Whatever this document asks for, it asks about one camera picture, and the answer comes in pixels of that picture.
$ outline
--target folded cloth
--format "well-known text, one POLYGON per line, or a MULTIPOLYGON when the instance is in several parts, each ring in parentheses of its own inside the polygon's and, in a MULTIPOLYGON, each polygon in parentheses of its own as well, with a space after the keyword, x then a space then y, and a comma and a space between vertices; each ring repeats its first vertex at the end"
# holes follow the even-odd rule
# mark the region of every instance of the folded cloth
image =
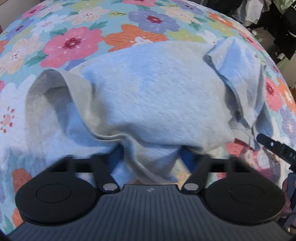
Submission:
POLYGON ((175 181, 182 145, 207 152, 235 138, 233 92, 203 60, 213 46, 165 41, 97 57, 81 76, 43 71, 26 97, 29 150, 50 163, 121 143, 120 185, 133 174, 147 184, 175 181))
POLYGON ((235 136, 240 136, 240 140, 257 149, 254 136, 258 133, 273 134, 266 106, 265 65, 235 37, 219 40, 205 59, 235 95, 235 101, 228 101, 228 107, 239 112, 229 123, 237 132, 235 136))

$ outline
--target green leaf print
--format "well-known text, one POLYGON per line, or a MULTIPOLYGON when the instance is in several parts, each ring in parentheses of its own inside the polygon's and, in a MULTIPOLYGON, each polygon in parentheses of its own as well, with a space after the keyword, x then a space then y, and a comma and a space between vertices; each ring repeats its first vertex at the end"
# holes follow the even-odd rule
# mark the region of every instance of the green leaf print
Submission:
POLYGON ((5 214, 4 214, 4 219, 6 223, 6 226, 3 227, 4 233, 9 234, 15 229, 15 227, 13 226, 12 222, 9 220, 9 218, 5 214))
POLYGON ((164 4, 162 4, 162 3, 160 3, 160 2, 156 2, 155 5, 156 5, 156 6, 159 6, 159 7, 163 7, 163 6, 165 6, 164 4))
POLYGON ((42 60, 44 60, 45 58, 47 57, 46 54, 44 54, 42 52, 42 50, 38 51, 37 52, 37 55, 32 57, 30 60, 28 60, 25 65, 27 65, 28 67, 34 65, 34 64, 37 64, 39 62, 41 62, 42 60))
POLYGON ((178 32, 168 31, 169 36, 171 36, 175 40, 183 40, 183 41, 193 41, 193 42, 200 42, 206 43, 205 39, 201 36, 197 36, 188 32, 185 29, 180 28, 178 32))
POLYGON ((76 14, 78 14, 78 12, 70 12, 69 16, 76 15, 76 14))
POLYGON ((197 16, 194 16, 194 18, 195 18, 196 20, 200 21, 201 23, 205 23, 205 22, 207 22, 207 20, 204 19, 204 18, 199 18, 199 17, 197 17, 197 16))
POLYGON ((48 13, 47 15, 45 15, 44 17, 40 18, 40 20, 44 20, 46 19, 47 17, 51 16, 53 14, 53 12, 50 12, 48 13))
POLYGON ((115 1, 112 1, 111 4, 115 4, 115 3, 121 3, 123 0, 115 0, 115 1))
POLYGON ((67 2, 67 3, 63 4, 62 6, 66 7, 66 6, 70 6, 70 5, 73 5, 73 4, 74 4, 74 2, 67 2))
POLYGON ((67 28, 59 29, 59 30, 56 30, 56 31, 51 31, 51 32, 49 33, 49 36, 50 36, 51 38, 53 38, 53 37, 55 37, 55 36, 57 36, 57 35, 64 35, 65 32, 67 32, 67 31, 68 31, 67 28))
POLYGON ((271 79, 271 75, 266 71, 266 76, 271 79))
POLYGON ((124 15, 127 15, 127 13, 115 11, 108 14, 109 17, 118 17, 118 16, 124 16, 124 15))
POLYGON ((150 10, 150 8, 149 7, 145 7, 145 6, 142 6, 142 5, 137 5, 137 7, 138 7, 138 9, 139 10, 150 10))
POLYGON ((235 36, 235 33, 231 30, 231 28, 220 22, 209 22, 211 28, 216 29, 221 32, 222 36, 231 37, 235 36))
POLYGON ((200 25, 198 23, 192 22, 188 24, 190 27, 193 27, 196 31, 199 31, 200 25))
POLYGON ((89 27, 89 30, 93 30, 95 28, 103 28, 107 25, 108 21, 100 22, 100 23, 94 23, 89 27))
POLYGON ((206 17, 207 20, 210 20, 212 22, 216 22, 216 20, 212 19, 212 18, 209 18, 209 17, 206 17))

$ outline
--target clothing pile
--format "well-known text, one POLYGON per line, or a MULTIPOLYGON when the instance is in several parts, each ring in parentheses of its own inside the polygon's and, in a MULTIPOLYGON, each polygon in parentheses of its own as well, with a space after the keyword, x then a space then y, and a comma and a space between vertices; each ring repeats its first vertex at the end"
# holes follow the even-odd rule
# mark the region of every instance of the clothing pile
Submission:
POLYGON ((271 3, 271 0, 243 0, 232 17, 246 27, 253 23, 257 24, 261 14, 269 11, 271 3))
POLYGON ((265 66, 235 37, 217 45, 164 41, 111 52, 72 73, 47 69, 26 97, 28 149, 51 165, 121 143, 120 184, 175 182, 181 146, 207 153, 272 136, 265 66))

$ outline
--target bed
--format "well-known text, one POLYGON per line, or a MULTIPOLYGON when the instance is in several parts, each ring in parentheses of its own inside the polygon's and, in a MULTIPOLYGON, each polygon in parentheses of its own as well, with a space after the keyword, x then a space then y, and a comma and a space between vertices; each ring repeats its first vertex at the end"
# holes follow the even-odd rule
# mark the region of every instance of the bed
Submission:
MULTIPOLYGON (((266 64, 267 103, 273 138, 296 145, 296 105, 277 66, 241 24, 202 5, 181 0, 45 0, 14 21, 0 35, 0 229, 6 234, 22 223, 15 206, 18 189, 43 168, 26 149, 26 92, 44 68, 71 71, 108 52, 159 41, 216 43, 236 36, 266 64)), ((285 162, 265 149, 254 151, 236 140, 210 153, 245 160, 281 186, 285 162)), ((178 184, 188 177, 181 162, 178 184)), ((223 178, 213 173, 209 182, 223 178)))

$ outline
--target human hand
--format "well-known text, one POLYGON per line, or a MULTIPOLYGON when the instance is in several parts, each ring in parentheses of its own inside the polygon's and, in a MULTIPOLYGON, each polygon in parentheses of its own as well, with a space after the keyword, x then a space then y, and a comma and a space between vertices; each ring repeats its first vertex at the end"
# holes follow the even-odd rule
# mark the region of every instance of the human hand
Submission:
MULTIPOLYGON (((281 215, 281 218, 286 218, 287 215, 285 215, 285 214, 292 212, 292 209, 290 207, 291 202, 288 197, 287 189, 288 189, 288 179, 286 178, 283 181, 283 186, 282 186, 282 191, 284 192, 284 195, 285 195, 285 205, 282 210, 283 215, 281 215)), ((294 226, 294 227, 296 226, 296 219, 294 219, 294 221, 292 222, 292 226, 294 226)), ((291 228, 291 233, 296 234, 296 229, 291 228)))

